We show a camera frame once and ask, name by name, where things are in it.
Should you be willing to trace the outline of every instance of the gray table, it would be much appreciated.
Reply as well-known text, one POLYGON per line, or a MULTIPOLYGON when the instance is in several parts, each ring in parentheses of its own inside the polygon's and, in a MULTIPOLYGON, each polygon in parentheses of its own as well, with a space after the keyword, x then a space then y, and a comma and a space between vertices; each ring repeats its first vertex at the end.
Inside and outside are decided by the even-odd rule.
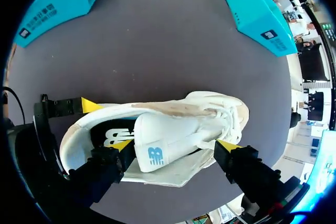
MULTIPOLYGON (((182 99, 208 90, 242 99, 250 120, 241 145, 267 165, 284 151, 290 122, 290 75, 277 58, 239 33, 225 0, 97 0, 89 15, 18 48, 9 85, 26 116, 41 93, 53 100, 96 102, 182 99)), ((9 100, 10 117, 21 123, 9 100)), ((53 120, 60 141, 76 118, 53 120)), ((92 209, 127 223, 175 223, 199 216, 241 193, 217 164, 182 188, 121 183, 92 209)))

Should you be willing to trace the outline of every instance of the white sneaker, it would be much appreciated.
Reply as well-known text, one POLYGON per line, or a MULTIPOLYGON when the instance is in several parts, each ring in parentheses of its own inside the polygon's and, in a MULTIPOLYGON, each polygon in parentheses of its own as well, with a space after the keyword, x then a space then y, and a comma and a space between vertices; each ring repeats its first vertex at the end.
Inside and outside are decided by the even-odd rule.
MULTIPOLYGON (((151 184, 170 185, 153 182, 152 177, 148 179, 150 175, 147 180, 138 181, 143 176, 136 172, 137 167, 143 173, 154 172, 164 166, 171 167, 177 159, 191 160, 186 157, 208 153, 192 173, 198 172, 214 163, 213 151, 189 154, 199 148, 213 150, 216 139, 237 144, 249 117, 248 108, 241 100, 207 91, 192 92, 178 101, 107 106, 83 116, 63 137, 60 158, 66 171, 83 165, 98 145, 110 146, 134 139, 137 164, 129 168, 132 175, 127 181, 150 180, 151 184)), ((166 167, 161 175, 169 170, 176 174, 175 168, 166 167)))

